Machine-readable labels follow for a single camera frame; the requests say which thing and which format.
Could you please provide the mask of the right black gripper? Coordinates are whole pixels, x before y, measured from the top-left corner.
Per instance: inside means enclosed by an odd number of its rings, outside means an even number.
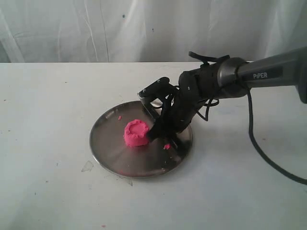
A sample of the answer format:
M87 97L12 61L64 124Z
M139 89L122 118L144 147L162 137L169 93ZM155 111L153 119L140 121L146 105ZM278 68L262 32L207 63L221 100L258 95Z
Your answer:
M183 132L196 114L199 96L179 92L173 105L166 110L161 119L156 119L153 127L146 133L148 140L167 137L178 156L186 156L192 148L192 134Z

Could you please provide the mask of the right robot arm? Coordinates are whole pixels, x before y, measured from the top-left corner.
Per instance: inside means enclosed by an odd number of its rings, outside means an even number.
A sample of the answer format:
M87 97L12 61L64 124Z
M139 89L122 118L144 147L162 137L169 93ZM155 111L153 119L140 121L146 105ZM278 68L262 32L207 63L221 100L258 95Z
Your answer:
M252 88L295 86L300 100L307 102L306 48L253 62L229 55L207 57L189 52L189 56L202 64L182 72L177 86L162 77L138 94L148 112L153 109L151 102L162 102L161 113L146 134L149 141L181 133L202 107L215 106L220 99L243 97Z

